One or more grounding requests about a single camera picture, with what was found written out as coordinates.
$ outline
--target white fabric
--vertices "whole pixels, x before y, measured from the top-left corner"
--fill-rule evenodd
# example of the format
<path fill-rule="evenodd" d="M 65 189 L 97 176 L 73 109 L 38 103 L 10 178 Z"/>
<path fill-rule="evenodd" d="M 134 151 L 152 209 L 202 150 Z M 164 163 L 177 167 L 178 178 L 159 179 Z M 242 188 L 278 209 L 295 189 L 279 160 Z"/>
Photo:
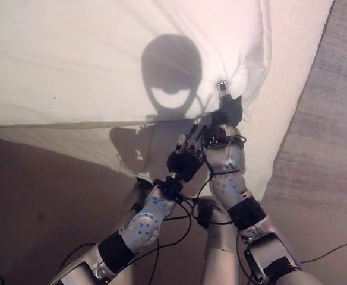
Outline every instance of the white fabric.
<path fill-rule="evenodd" d="M 266 0 L 2 0 L 0 126 L 194 118 L 217 109 L 220 79 L 247 116 L 268 18 Z M 168 108 L 196 98 L 157 110 L 149 89 Z"/>
<path fill-rule="evenodd" d="M 270 3 L 272 27 L 272 63 L 270 72 L 254 102 L 254 111 L 249 122 L 243 121 L 239 128 L 248 138 L 245 145 L 245 161 L 248 187 L 261 199 L 272 174 L 272 167 L 280 144 L 286 134 L 296 104 L 307 80 L 317 46 L 326 22 L 332 0 L 314 1 L 290 0 Z M 187 126 L 180 127 L 186 131 Z M 134 152 L 148 152 L 162 142 L 166 151 L 171 148 L 162 134 L 147 129 L 145 135 L 153 143 L 141 144 Z M 91 162 L 107 165 L 113 169 L 128 172 L 115 159 L 118 152 L 109 139 L 110 129 L 47 129 L 6 128 L 0 129 L 0 137 L 60 153 L 69 154 Z M 162 169 L 166 153 L 161 158 L 150 156 L 143 171 L 155 163 Z"/>

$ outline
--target gray carpet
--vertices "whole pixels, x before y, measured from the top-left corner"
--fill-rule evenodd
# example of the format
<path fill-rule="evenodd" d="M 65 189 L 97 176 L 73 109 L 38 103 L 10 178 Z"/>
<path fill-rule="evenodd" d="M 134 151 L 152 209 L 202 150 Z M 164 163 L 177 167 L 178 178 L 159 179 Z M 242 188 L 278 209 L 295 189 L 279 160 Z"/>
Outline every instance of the gray carpet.
<path fill-rule="evenodd" d="M 335 2 L 265 199 L 347 215 L 347 0 Z"/>
<path fill-rule="evenodd" d="M 263 204 L 303 260 L 347 242 L 347 0 L 332 8 Z M 347 285 L 347 247 L 304 268 Z"/>

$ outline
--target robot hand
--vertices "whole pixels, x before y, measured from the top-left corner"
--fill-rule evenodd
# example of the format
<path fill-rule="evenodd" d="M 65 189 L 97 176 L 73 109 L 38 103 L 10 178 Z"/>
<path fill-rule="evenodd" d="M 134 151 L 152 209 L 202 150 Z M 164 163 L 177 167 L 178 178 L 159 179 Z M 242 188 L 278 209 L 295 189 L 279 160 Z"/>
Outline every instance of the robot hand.
<path fill-rule="evenodd" d="M 201 150 L 191 143 L 188 147 L 188 142 L 197 128 L 198 125 L 194 125 L 188 135 L 179 136 L 175 151 L 167 159 L 168 170 L 179 175 L 184 182 L 190 181 L 203 164 Z"/>

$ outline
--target black joint cover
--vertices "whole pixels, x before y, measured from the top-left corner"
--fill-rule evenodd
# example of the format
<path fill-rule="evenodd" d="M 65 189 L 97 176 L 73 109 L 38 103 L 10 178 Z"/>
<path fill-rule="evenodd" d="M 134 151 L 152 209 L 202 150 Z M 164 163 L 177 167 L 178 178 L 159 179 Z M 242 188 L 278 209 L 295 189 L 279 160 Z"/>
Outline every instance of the black joint cover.
<path fill-rule="evenodd" d="M 244 230 L 264 219 L 266 214 L 254 197 L 249 197 L 233 206 L 228 213 L 238 230 Z"/>
<path fill-rule="evenodd" d="M 270 263 L 263 271 L 269 276 L 271 284 L 275 284 L 282 276 L 296 271 L 296 268 L 290 264 L 287 257 L 283 256 Z"/>
<path fill-rule="evenodd" d="M 98 251 L 106 266 L 114 273 L 118 273 L 135 257 L 118 232 L 111 234 L 100 243 Z"/>

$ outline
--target silver robot arm segment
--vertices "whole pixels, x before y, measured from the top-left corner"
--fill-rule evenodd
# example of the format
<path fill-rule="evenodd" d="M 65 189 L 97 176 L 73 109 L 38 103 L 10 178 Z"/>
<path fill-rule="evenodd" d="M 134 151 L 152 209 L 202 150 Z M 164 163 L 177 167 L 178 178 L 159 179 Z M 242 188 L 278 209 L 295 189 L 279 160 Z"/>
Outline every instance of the silver robot arm segment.
<path fill-rule="evenodd" d="M 227 97 L 226 82 L 219 82 L 217 89 L 220 109 L 224 98 L 230 105 L 232 101 Z M 213 123 L 203 138 L 206 163 L 212 176 L 210 190 L 228 212 L 242 241 L 248 245 L 245 257 L 255 281 L 262 285 L 320 285 L 314 277 L 301 271 L 301 264 L 289 243 L 246 188 L 240 172 L 241 151 L 245 141 L 235 133 L 240 120 L 230 116 L 230 108 L 225 104 L 223 108 L 227 114 L 217 114 L 217 123 Z"/>
<path fill-rule="evenodd" d="M 110 283 L 142 247 L 156 240 L 163 219 L 176 205 L 174 194 L 181 190 L 181 183 L 174 173 L 164 182 L 160 181 L 154 186 L 141 210 L 130 211 L 132 214 L 128 214 L 123 225 L 60 271 L 51 285 Z M 167 192 L 171 193 L 173 199 L 167 198 Z"/>

